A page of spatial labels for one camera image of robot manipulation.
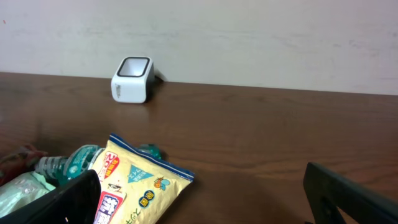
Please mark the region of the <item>yellow snack bag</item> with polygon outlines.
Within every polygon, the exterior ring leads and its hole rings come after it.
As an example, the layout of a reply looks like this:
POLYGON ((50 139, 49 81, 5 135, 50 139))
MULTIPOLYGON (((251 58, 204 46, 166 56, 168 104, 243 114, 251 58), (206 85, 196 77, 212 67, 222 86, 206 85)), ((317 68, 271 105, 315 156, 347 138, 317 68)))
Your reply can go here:
POLYGON ((91 169, 101 185, 95 224, 156 223, 195 177, 115 134, 91 169))

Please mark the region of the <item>blue mouthwash bottle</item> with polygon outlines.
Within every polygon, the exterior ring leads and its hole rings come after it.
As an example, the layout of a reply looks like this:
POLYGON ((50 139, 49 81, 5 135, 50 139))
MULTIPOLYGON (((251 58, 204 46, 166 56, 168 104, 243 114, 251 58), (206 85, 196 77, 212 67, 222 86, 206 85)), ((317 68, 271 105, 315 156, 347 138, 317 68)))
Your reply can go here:
POLYGON ((84 145, 70 156, 43 157, 35 165, 35 171, 46 179, 63 185, 85 171, 93 169, 105 187, 113 192, 120 192, 127 183, 138 182, 152 176, 135 165, 134 160, 141 154, 156 159, 161 158, 159 148, 153 144, 130 149, 124 145, 118 146, 108 142, 106 147, 84 145))

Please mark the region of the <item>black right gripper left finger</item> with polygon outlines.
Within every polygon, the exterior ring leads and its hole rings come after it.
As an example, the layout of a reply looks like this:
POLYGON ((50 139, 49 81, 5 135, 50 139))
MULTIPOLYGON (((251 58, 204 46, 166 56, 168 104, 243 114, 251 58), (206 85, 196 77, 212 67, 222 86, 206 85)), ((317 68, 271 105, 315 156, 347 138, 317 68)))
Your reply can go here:
POLYGON ((97 173, 87 170, 65 185, 1 218, 1 224, 92 224, 101 195, 97 173))

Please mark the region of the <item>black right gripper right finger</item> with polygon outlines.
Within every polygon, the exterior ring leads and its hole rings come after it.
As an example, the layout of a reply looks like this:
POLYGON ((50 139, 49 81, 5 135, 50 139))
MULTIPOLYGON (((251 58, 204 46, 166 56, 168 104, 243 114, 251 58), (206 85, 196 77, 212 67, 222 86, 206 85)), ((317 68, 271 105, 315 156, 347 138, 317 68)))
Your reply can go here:
POLYGON ((397 223, 397 203, 318 163, 307 164, 303 187, 315 223, 345 223, 341 211, 358 223, 397 223))

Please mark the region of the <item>light green tissue pack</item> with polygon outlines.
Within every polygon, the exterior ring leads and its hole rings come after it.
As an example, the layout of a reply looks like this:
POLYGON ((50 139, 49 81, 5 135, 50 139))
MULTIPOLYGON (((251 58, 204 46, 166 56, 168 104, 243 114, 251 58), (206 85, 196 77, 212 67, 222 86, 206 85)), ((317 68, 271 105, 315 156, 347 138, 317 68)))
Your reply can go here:
POLYGON ((1 218, 54 190, 44 176, 26 172, 1 186, 1 218))

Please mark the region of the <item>red chocolate bar wrapper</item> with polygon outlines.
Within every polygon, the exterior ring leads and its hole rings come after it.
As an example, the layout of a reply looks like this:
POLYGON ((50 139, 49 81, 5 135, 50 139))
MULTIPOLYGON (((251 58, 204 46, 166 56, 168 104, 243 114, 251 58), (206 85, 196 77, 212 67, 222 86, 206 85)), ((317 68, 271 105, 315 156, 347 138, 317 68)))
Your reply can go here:
POLYGON ((34 170, 36 163, 47 156, 31 144, 21 146, 16 152, 1 157, 1 186, 19 175, 34 170))

